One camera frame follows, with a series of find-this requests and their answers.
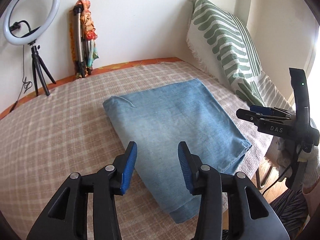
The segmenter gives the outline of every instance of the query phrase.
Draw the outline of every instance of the metal pin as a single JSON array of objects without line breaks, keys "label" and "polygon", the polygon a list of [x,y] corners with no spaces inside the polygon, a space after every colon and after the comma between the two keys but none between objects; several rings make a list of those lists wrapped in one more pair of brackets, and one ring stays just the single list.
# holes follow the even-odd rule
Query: metal pin
[{"label": "metal pin", "polygon": [[70,174],[70,179],[77,179],[79,177],[79,173],[73,172]]},{"label": "metal pin", "polygon": [[201,170],[203,170],[203,171],[209,171],[210,170],[210,166],[209,165],[206,165],[206,164],[204,164],[204,165],[201,165]]},{"label": "metal pin", "polygon": [[113,171],[115,167],[113,165],[106,166],[106,171]]},{"label": "metal pin", "polygon": [[237,177],[239,179],[244,179],[245,178],[245,174],[242,171],[240,171],[240,172],[237,173]]}]

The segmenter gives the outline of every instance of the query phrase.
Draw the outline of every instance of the tripod leg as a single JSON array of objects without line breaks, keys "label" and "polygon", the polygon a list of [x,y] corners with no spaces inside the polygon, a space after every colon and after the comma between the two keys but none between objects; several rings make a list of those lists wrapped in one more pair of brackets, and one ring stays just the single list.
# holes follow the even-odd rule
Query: tripod leg
[{"label": "tripod leg", "polygon": [[32,75],[33,75],[33,84],[36,90],[36,96],[38,96],[39,92],[38,92],[38,85],[37,85],[36,67],[35,67],[35,64],[33,63],[33,60],[32,60]]},{"label": "tripod leg", "polygon": [[43,89],[44,89],[44,92],[45,92],[46,96],[49,96],[50,93],[49,93],[49,90],[48,90],[48,88],[47,88],[47,85],[46,85],[46,83],[45,83],[45,81],[44,81],[44,77],[43,77],[43,74],[42,74],[42,71],[41,71],[41,67],[40,67],[40,62],[35,59],[35,60],[34,60],[34,64],[35,64],[35,68],[36,68],[36,70],[37,70],[37,72],[38,72],[38,76],[39,76],[40,82],[41,82],[41,84],[42,84],[42,87],[43,87]]},{"label": "tripod leg", "polygon": [[51,82],[53,84],[56,84],[56,82],[54,81],[52,75],[50,74],[49,70],[47,69],[47,67],[45,66],[44,62],[42,61],[42,58],[40,56],[38,56],[39,60],[40,60],[40,65],[43,68],[44,72],[47,74],[47,76],[50,78]]}]

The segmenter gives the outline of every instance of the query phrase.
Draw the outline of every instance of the ring light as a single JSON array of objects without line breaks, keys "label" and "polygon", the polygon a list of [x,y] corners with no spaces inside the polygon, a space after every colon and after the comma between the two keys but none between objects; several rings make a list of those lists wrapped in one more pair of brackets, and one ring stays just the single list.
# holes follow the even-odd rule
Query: ring light
[{"label": "ring light", "polygon": [[4,36],[7,39],[7,41],[13,45],[23,45],[23,44],[30,43],[30,42],[34,41],[35,39],[37,39],[52,23],[54,17],[57,14],[60,0],[52,0],[51,9],[50,9],[49,15],[48,15],[46,21],[44,22],[44,24],[41,25],[34,33],[30,34],[29,36],[23,37],[23,38],[19,38],[19,37],[14,36],[9,30],[10,16],[12,14],[14,7],[16,6],[16,4],[18,2],[19,2],[19,0],[12,0],[10,2],[9,6],[7,8],[7,12],[4,16],[4,22],[3,22]]}]

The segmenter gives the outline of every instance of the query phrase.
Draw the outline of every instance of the gloved hand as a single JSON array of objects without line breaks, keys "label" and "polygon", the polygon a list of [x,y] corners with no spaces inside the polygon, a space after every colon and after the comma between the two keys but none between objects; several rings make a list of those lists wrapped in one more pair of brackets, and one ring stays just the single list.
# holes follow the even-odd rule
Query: gloved hand
[{"label": "gloved hand", "polygon": [[[285,150],[285,140],[279,138],[277,143],[278,158],[277,163],[279,165],[279,176],[284,172],[285,168],[290,165],[290,154]],[[317,146],[313,146],[310,153],[301,151],[299,158],[307,161],[306,171],[302,180],[303,187],[312,187],[320,176],[320,158],[319,149]],[[279,181],[282,181],[284,177],[289,178],[292,175],[292,169],[289,168],[283,177]]]}]

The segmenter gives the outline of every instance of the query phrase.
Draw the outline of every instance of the pillow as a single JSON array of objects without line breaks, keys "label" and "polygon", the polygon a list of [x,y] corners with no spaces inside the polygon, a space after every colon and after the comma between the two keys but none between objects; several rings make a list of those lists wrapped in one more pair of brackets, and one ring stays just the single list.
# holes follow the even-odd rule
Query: pillow
[{"label": "pillow", "polygon": [[251,36],[238,17],[208,0],[194,0],[187,43],[201,62],[199,68],[215,76],[249,106],[292,110],[262,71]]}]

